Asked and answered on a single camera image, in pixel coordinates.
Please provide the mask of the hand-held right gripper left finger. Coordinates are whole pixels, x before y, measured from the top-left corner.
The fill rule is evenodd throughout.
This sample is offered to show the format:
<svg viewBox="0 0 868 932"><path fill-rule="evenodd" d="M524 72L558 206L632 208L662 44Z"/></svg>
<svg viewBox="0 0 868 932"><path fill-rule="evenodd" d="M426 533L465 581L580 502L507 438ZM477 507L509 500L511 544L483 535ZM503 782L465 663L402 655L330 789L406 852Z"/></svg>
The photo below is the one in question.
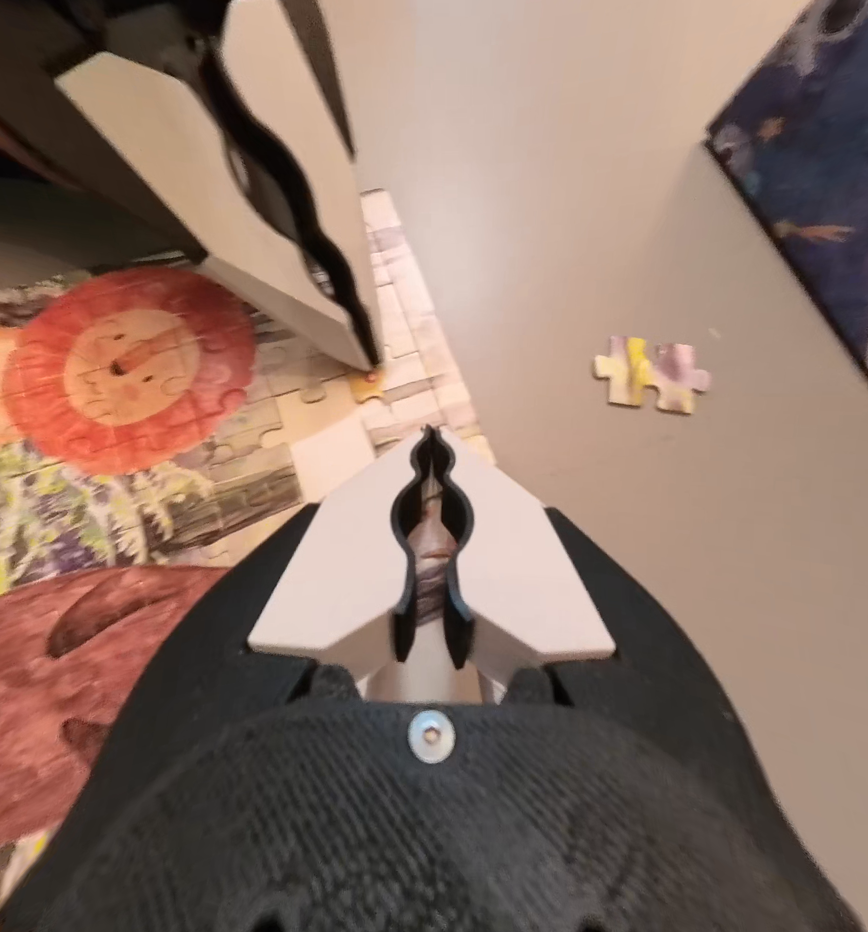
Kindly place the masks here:
<svg viewBox="0 0 868 932"><path fill-rule="evenodd" d="M341 666L357 682L405 662L417 630L408 537L434 433L414 431L324 497L254 623L252 651Z"/></svg>

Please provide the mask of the illustrated jigsaw puzzle board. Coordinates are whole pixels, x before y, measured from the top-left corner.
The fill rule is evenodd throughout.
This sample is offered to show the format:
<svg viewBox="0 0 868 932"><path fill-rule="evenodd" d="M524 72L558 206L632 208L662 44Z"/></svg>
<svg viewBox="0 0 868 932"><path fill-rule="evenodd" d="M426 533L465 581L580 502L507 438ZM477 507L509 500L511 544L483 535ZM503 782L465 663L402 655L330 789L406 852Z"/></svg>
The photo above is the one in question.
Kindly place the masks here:
<svg viewBox="0 0 868 932"><path fill-rule="evenodd" d="M389 403L176 256L0 290L0 907L220 577L427 425L496 462L390 194L361 207Z"/></svg>

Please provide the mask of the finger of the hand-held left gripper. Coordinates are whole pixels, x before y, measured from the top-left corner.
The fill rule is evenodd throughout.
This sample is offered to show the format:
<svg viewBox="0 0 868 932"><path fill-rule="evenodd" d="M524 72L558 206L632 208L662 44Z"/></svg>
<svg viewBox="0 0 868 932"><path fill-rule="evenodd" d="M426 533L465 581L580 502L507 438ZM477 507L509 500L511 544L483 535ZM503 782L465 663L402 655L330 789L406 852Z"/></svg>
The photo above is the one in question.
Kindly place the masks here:
<svg viewBox="0 0 868 932"><path fill-rule="evenodd" d="M381 362L380 311L334 51L319 2L199 2L198 81L249 174L225 283L344 364Z"/></svg>
<svg viewBox="0 0 868 932"><path fill-rule="evenodd" d="M100 52L56 87L200 243L198 272L324 355L372 368L352 318L242 193L213 117L174 76Z"/></svg>

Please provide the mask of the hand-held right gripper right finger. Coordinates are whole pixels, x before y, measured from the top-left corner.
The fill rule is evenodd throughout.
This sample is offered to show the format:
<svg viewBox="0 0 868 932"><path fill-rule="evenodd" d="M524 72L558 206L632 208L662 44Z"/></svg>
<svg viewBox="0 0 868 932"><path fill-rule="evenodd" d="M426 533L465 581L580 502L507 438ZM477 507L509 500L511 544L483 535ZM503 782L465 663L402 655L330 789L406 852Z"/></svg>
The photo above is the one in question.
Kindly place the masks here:
<svg viewBox="0 0 868 932"><path fill-rule="evenodd" d="M483 701L500 703L521 669L611 658L613 636L544 504L447 430L432 434L432 475L455 543L445 642Z"/></svg>

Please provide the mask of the colourful illustrated puzzle box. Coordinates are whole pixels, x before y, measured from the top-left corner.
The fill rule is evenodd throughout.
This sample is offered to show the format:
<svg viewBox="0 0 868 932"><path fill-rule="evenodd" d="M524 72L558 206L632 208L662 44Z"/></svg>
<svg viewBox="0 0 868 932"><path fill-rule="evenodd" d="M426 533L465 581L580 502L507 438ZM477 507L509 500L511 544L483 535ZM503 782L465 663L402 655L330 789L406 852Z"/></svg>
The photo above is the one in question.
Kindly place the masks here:
<svg viewBox="0 0 868 932"><path fill-rule="evenodd" d="M703 145L868 380L868 1L810 3Z"/></svg>

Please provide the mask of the yellow cream puzzle piece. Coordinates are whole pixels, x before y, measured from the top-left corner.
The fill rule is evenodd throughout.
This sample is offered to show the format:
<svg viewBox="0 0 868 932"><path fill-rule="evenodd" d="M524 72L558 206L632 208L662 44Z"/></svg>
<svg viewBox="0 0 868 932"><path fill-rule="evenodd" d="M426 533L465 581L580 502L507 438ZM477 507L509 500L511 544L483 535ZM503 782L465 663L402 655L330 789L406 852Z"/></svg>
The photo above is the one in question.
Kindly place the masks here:
<svg viewBox="0 0 868 932"><path fill-rule="evenodd" d="M698 366L692 345L658 344L650 355L641 337L614 335L608 343L608 353L594 357L592 374L606 382L610 405L641 408L653 391L658 410L690 416L698 397L712 389L712 375Z"/></svg>

